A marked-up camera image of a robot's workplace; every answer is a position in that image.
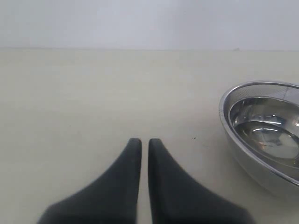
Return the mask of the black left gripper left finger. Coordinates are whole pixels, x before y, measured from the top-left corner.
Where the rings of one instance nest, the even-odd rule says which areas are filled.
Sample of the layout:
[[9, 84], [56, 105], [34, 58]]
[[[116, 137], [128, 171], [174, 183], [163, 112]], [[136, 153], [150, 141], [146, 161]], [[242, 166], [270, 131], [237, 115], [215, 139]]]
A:
[[116, 161], [94, 182], [57, 202], [40, 224], [134, 224], [140, 184], [142, 142], [129, 139]]

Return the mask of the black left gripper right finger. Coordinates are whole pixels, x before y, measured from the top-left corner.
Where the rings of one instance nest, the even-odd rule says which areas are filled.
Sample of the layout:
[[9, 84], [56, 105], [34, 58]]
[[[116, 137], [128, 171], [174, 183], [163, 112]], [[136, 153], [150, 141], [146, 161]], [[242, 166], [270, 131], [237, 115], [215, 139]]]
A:
[[148, 184], [154, 224], [253, 224], [243, 207], [199, 184], [160, 139], [149, 140]]

